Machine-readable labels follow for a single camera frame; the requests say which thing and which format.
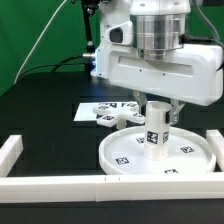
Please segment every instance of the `white circular tray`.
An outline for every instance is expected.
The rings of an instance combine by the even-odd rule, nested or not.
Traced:
[[[216,157],[207,141],[192,132],[171,128],[166,159],[144,156],[144,126],[127,128],[106,137],[99,160],[107,174],[182,174],[214,171]]]

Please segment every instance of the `black table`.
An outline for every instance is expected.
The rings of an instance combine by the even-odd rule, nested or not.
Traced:
[[[148,95],[149,100],[167,101]],[[132,91],[89,80],[83,72],[32,74],[0,97],[0,136],[23,136],[24,152],[10,177],[104,174],[98,146],[115,131],[74,122],[81,102],[131,101]],[[210,107],[187,104],[177,126],[223,133],[223,99]],[[0,204],[1,223],[222,223],[224,200]]]

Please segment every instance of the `wire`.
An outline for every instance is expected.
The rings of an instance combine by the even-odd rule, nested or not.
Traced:
[[[51,70],[51,72],[56,72],[64,63],[70,62],[70,61],[75,60],[75,59],[81,59],[81,58],[83,58],[83,56],[72,56],[72,57],[66,58],[63,61],[59,62],[59,64],[57,66],[55,66]]]
[[[27,69],[26,71],[22,72],[19,74],[18,78],[17,78],[17,82],[24,76],[26,75],[28,72],[38,69],[38,68],[45,68],[45,67],[54,67],[54,66],[71,66],[71,65],[84,65],[84,63],[77,63],[77,64],[46,64],[46,65],[38,65],[32,68]]]
[[[54,14],[52,15],[52,17],[50,18],[49,22],[47,23],[47,25],[45,26],[44,30],[42,31],[42,33],[40,34],[39,38],[37,39],[36,43],[34,44],[33,48],[31,49],[30,53],[28,54],[28,56],[26,57],[25,61],[23,62],[22,66],[20,67],[14,84],[17,83],[18,81],[18,77],[20,76],[22,70],[24,69],[24,67],[26,66],[28,60],[30,59],[30,57],[32,56],[34,50],[36,49],[37,45],[39,44],[39,42],[41,41],[42,37],[44,36],[44,34],[46,33],[47,29],[49,28],[49,26],[51,25],[53,19],[57,16],[58,12],[60,11],[60,9],[62,9],[62,7],[65,5],[65,3],[67,2],[67,0],[64,0],[61,5],[59,5],[59,7],[57,8],[57,10],[54,12]]]
[[[211,30],[214,39],[216,40],[220,40],[220,36],[218,31],[216,30],[216,28],[214,27],[214,25],[211,23],[211,21],[205,16],[205,14],[201,11],[200,7],[198,6],[196,0],[192,0],[193,6],[197,12],[197,14],[199,15],[199,17],[201,17],[202,21],[209,27],[209,29]]]

